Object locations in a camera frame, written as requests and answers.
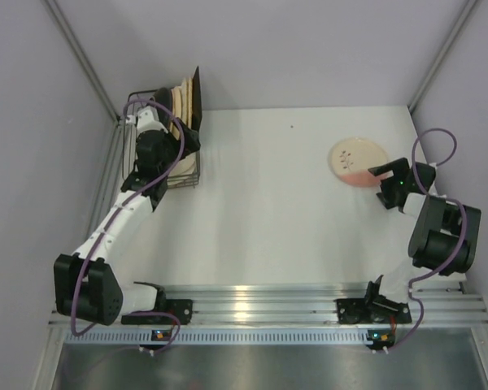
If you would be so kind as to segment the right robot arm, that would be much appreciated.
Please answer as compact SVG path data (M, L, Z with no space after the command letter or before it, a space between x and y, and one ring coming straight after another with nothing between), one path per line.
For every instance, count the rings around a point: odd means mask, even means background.
M370 167L368 173L379 180L377 198L387 210L415 219L407 248L412 265L433 271L452 256L438 274L467 273L476 257L481 210L432 193L433 165L399 158Z

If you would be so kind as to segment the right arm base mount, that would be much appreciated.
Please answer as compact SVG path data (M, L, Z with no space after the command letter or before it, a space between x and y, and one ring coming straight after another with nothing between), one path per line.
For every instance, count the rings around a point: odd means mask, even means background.
M336 300L338 322L342 325L356 324L409 324L412 316L408 304L376 298L367 302L364 298L342 298Z

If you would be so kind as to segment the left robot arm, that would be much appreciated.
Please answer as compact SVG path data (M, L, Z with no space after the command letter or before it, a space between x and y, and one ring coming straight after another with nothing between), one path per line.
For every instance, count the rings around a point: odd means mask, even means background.
M140 225L156 210L168 189L173 163L199 151L198 132L182 126L174 136L157 124L139 130L136 158L113 207L89 239L54 262L55 304L59 314L110 325L135 323L140 314L151 323L168 312L164 289L131 276L125 253Z

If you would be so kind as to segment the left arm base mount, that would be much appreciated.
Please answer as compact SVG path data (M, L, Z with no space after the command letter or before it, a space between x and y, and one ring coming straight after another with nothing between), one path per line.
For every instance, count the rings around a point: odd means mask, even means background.
M128 314L121 317L123 325L173 325L174 318L164 316L163 313L174 316L180 325L190 323L193 315L194 302L190 299L167 299L159 308L141 314Z

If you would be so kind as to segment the cream and pink floral plate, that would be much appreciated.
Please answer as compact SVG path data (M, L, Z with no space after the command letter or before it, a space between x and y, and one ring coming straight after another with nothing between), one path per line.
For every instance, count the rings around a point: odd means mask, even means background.
M327 162L335 176L353 187L378 187L387 173L374 176L368 169L389 162L388 154L377 143L361 137L351 137L339 141L331 147Z

